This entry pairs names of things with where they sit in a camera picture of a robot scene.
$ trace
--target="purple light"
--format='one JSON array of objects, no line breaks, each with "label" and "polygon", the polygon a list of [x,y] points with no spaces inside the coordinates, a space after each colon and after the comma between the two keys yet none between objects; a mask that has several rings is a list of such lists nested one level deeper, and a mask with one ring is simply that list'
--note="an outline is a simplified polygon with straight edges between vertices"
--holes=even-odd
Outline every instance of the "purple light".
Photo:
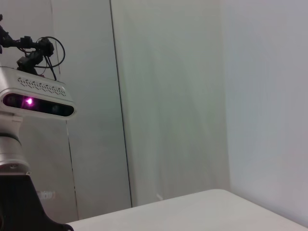
[{"label": "purple light", "polygon": [[29,106],[31,106],[33,104],[33,99],[29,98],[26,100],[26,102],[28,103]]}]

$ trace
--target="white table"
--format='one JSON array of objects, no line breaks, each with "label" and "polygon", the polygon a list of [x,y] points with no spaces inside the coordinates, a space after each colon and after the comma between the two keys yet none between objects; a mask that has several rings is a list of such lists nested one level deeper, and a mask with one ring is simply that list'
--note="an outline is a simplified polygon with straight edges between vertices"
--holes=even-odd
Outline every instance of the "white table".
[{"label": "white table", "polygon": [[75,231],[307,231],[224,190],[209,190],[70,223]]}]

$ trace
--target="white wall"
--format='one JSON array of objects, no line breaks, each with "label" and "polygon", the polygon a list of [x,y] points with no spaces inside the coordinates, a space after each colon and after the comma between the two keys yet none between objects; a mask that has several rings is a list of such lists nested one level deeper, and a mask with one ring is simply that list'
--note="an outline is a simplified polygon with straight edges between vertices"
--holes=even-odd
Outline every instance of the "white wall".
[{"label": "white wall", "polygon": [[68,132],[79,219],[129,208],[129,182],[109,0],[52,0],[61,76],[77,104]]},{"label": "white wall", "polygon": [[[0,24],[13,39],[25,35],[34,41],[42,36],[53,36],[52,10],[49,0],[1,0]],[[0,65],[17,67],[24,56],[17,48],[4,48]],[[57,62],[57,54],[51,57]],[[50,70],[44,73],[52,78]],[[74,182],[65,121],[25,117],[20,130],[24,154],[31,165],[32,181],[38,191],[55,191],[54,200],[42,201],[47,215],[57,222],[77,220]]]},{"label": "white wall", "polygon": [[307,9],[222,1],[231,190],[306,226]]},{"label": "white wall", "polygon": [[229,189],[219,1],[112,11],[133,205]]}]

